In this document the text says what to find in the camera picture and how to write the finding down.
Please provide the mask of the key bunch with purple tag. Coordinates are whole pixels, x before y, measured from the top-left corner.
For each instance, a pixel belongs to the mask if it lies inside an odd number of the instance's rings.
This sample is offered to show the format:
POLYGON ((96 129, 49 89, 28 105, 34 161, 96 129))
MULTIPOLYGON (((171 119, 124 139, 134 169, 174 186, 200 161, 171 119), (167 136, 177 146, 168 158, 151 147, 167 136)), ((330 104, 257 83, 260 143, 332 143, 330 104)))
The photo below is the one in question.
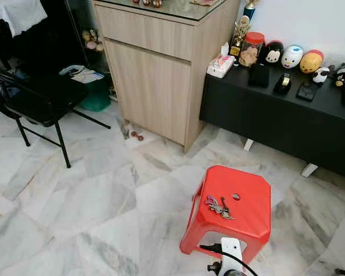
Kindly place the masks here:
POLYGON ((222 218, 235 219, 231 216, 230 208, 226 205, 224 197, 214 198, 212 195, 207 195, 204 203, 208 206, 209 210, 214 211, 222 218))

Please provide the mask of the red plastic stool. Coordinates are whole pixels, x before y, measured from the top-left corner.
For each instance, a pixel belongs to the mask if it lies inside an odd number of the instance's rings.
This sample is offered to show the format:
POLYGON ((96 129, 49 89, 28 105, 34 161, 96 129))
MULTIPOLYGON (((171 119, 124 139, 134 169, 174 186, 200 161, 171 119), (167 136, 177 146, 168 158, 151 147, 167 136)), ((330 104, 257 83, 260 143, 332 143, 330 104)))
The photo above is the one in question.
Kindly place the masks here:
POLYGON ((243 242, 241 258, 250 263, 271 235, 271 186, 256 174, 221 165, 206 169, 193 195, 193 207, 179 244, 183 254, 201 252, 202 238, 216 232, 243 242), (224 197, 235 219, 224 219, 204 203, 206 196, 224 197))

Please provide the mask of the black TV console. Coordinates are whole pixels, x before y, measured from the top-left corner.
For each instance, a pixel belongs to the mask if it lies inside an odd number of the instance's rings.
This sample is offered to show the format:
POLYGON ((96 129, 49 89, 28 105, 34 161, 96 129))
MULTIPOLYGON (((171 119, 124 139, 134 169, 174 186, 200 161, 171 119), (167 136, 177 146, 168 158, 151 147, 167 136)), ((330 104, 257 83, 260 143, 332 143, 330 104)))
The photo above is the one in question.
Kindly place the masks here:
POLYGON ((266 89, 249 86, 248 77, 249 69, 242 66, 223 78, 207 75, 201 120, 345 177, 345 105, 333 79, 318 85, 307 102, 296 92, 312 78, 296 68, 271 67, 266 89), (286 95, 275 94, 284 73, 291 74, 292 87, 286 95))

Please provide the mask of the light wooden cabinet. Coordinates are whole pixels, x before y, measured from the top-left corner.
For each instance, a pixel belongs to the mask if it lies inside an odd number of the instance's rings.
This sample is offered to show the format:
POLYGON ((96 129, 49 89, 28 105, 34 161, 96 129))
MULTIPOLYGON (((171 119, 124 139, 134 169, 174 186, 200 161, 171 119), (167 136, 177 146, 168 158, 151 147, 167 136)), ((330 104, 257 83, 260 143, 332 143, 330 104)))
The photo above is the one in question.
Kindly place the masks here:
POLYGON ((172 140, 184 152, 201 134, 209 62, 231 38, 241 0, 212 7, 163 0, 92 0, 92 11, 126 121, 172 140))

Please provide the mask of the black tape dispenser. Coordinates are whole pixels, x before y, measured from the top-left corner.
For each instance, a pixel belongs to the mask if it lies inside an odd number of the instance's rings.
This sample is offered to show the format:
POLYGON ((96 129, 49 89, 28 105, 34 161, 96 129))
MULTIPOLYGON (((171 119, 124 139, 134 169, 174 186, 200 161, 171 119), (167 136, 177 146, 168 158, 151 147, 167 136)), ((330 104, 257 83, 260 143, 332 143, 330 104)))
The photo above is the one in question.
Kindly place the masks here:
POLYGON ((275 92, 275 94, 286 95, 290 91, 292 84, 293 78, 291 74, 284 73, 276 82, 273 92, 275 92))

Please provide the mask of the pink white tissue pack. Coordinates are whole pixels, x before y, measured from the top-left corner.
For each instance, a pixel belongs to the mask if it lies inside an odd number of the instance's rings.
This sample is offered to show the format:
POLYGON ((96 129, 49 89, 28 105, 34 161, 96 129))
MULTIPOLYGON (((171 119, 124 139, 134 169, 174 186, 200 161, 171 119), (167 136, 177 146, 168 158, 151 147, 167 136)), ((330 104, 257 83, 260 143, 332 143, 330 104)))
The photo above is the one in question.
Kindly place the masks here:
POLYGON ((220 48, 219 55, 207 66, 206 73, 211 76, 223 78, 235 62, 235 56, 229 54, 229 44, 225 43, 220 48))

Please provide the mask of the clear jar with red lid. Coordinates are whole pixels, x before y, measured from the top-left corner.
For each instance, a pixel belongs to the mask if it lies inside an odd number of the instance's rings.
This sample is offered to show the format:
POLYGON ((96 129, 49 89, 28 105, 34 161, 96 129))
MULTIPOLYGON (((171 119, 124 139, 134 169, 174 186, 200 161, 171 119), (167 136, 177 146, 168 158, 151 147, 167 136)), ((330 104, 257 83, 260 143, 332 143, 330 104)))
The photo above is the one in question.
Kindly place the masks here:
POLYGON ((239 65, 245 67, 254 65, 258 61, 259 51, 264 42, 265 37, 262 33, 248 32, 239 51, 239 65))

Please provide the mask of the small panda figure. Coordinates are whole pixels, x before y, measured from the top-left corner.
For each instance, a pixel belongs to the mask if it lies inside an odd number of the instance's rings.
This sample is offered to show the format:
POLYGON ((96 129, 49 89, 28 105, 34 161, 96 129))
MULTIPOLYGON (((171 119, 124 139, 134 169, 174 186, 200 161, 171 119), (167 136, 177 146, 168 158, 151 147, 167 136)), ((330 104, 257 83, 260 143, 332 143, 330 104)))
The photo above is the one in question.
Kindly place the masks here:
POLYGON ((320 67, 312 74, 312 82, 322 85, 330 75, 331 69, 328 67, 320 67))

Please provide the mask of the black white round plush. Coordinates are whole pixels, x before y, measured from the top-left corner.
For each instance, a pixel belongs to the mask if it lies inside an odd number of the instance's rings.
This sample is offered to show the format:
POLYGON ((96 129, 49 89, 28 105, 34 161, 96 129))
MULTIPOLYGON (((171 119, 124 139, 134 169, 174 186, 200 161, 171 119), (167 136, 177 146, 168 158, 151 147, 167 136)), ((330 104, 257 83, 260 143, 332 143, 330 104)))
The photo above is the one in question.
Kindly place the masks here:
POLYGON ((285 51, 285 46, 280 40, 272 40, 267 43, 260 52, 261 63, 279 63, 281 55, 285 51))

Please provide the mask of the white blue round plush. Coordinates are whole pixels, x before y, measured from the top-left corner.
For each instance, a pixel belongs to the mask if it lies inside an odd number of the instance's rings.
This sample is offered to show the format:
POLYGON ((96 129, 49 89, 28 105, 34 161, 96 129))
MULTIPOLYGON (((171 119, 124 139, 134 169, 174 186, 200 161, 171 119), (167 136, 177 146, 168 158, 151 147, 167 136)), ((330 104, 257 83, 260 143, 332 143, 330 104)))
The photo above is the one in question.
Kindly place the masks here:
POLYGON ((304 55, 304 50, 299 45, 289 45, 283 51, 280 61, 284 68, 297 67, 304 55))

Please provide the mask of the yellow red round plush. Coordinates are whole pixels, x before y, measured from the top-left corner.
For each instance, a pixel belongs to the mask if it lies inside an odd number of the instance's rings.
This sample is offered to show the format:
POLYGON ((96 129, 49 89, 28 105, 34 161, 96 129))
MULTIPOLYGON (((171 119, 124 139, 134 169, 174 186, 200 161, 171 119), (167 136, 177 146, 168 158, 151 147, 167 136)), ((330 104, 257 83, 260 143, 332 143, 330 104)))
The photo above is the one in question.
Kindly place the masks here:
POLYGON ((316 49, 311 49, 302 57, 299 68, 305 74, 312 74, 319 69, 323 63, 324 55, 316 49))

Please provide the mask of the black white cat figure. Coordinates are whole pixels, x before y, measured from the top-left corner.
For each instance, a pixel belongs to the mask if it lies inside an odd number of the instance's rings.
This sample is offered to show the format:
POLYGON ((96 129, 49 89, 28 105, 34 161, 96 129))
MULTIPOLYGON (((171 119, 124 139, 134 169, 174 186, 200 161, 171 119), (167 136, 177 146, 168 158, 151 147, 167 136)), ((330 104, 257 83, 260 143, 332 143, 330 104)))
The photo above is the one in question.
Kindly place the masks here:
POLYGON ((333 79, 336 87, 341 87, 341 89, 345 87, 345 63, 341 63, 338 68, 333 69, 333 79))

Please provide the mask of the white teal pouch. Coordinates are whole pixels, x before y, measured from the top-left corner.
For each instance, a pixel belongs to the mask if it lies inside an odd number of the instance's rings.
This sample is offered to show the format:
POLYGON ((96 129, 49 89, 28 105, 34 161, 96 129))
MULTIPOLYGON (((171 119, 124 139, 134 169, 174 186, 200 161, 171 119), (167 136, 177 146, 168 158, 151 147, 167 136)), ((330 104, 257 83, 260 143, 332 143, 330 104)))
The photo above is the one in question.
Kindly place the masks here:
POLYGON ((96 72, 86 66, 81 65, 71 65, 67 68, 62 69, 59 72, 61 76, 69 76, 74 81, 88 84, 95 81, 101 81, 105 76, 102 73, 96 72))

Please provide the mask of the blue gold trophy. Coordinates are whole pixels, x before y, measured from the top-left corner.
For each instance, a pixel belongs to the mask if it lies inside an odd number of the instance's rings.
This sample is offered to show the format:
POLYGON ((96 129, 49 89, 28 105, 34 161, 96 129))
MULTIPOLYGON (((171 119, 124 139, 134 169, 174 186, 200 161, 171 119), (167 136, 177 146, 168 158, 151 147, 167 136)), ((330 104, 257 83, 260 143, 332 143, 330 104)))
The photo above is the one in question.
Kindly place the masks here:
POLYGON ((249 21, 254 16, 255 10, 256 10, 256 5, 259 3, 260 0, 246 0, 246 4, 244 5, 243 9, 243 16, 246 16, 249 21))

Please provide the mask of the white tablecloth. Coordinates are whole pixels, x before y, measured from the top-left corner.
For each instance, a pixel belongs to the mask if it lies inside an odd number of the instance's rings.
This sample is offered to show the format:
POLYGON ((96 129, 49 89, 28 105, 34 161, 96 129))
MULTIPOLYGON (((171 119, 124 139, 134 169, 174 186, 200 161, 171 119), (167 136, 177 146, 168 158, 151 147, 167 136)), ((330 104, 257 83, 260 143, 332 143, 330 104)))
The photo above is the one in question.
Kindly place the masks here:
POLYGON ((46 18, 47 13, 40 0, 0 0, 0 20, 9 24, 13 37, 46 18))

